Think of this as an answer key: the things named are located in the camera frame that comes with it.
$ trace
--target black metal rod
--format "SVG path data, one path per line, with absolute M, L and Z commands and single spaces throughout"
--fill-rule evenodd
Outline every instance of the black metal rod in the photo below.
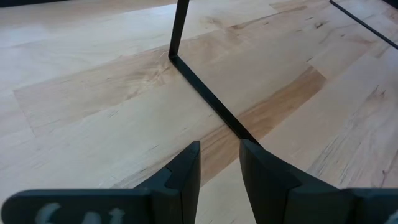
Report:
M 231 128 L 240 139 L 247 139 L 260 146 L 250 132 L 235 118 L 225 105 L 214 95 L 213 92 L 198 78 L 191 68 L 178 56 L 182 31 L 187 16 L 189 0 L 178 0 L 177 10 L 170 43 L 169 59 L 174 67 L 184 76 L 199 95 L 213 108 L 220 118 Z
M 180 71 L 199 95 L 213 108 L 220 118 L 231 128 L 240 139 L 247 139 L 260 145 L 250 132 L 235 118 L 235 116 L 224 106 L 210 89 L 195 75 L 190 67 L 178 56 L 170 58 L 173 65 Z
M 379 33 L 377 30 L 373 29 L 371 26 L 367 25 L 365 22 L 363 22 L 361 19 L 358 17 L 352 15 L 352 13 L 348 12 L 345 8 L 341 7 L 339 4 L 335 3 L 333 0 L 330 0 L 330 4 L 334 5 L 336 8 L 338 8 L 341 12 L 345 13 L 347 16 L 350 16 L 353 20 L 370 30 L 373 34 L 376 34 L 378 37 L 386 41 L 388 44 L 393 46 L 395 49 L 398 49 L 398 45 L 394 43 L 392 40 L 388 39 L 385 35 L 382 35 Z
M 176 56 L 180 48 L 182 31 L 184 29 L 185 18 L 187 16 L 189 0 L 178 0 L 175 11 L 175 19 L 170 42 L 169 57 Z

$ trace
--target wooden floor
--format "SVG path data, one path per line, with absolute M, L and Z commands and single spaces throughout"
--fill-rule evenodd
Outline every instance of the wooden floor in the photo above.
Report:
M 398 11 L 339 3 L 398 42 Z M 131 188 L 201 141 L 197 223 L 254 223 L 239 140 L 167 58 L 175 0 L 0 9 L 0 204 Z M 398 50 L 324 0 L 192 0 L 181 57 L 270 152 L 398 187 Z

